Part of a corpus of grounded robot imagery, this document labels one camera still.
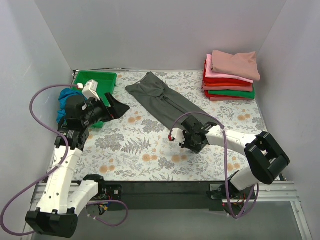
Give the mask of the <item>dark grey t shirt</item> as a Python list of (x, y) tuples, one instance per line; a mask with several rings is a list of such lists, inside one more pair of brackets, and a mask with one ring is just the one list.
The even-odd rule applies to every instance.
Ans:
[(144, 78), (125, 87), (153, 117), (166, 128), (171, 129), (181, 115), (193, 112), (193, 116), (203, 125), (208, 122), (217, 123), (214, 119), (198, 114), (204, 111), (183, 95), (168, 87), (154, 73), (148, 72)]

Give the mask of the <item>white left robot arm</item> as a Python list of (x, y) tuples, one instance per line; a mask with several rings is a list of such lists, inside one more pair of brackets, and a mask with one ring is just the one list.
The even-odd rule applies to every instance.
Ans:
[(69, 193), (77, 162), (81, 158), (89, 128), (98, 122), (121, 118), (130, 107), (117, 101), (110, 93), (102, 100), (82, 95), (71, 96), (65, 103), (65, 116), (58, 124), (52, 173), (34, 211), (28, 211), (26, 222), (40, 235), (71, 238), (78, 225), (78, 216), (89, 202), (106, 212), (111, 202), (119, 199), (106, 186), (101, 175), (87, 175), (79, 187)]

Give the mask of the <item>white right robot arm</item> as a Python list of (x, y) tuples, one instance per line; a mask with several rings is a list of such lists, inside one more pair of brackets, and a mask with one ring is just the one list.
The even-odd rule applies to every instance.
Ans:
[(199, 153), (206, 146), (220, 146), (246, 157), (248, 167), (233, 173), (228, 183), (213, 190), (215, 198), (237, 199), (246, 189), (258, 183), (271, 185), (290, 164), (290, 159), (275, 138), (263, 131), (258, 135), (224, 130), (217, 123), (202, 124), (194, 116), (182, 122), (182, 129), (174, 128), (171, 137), (181, 148)]

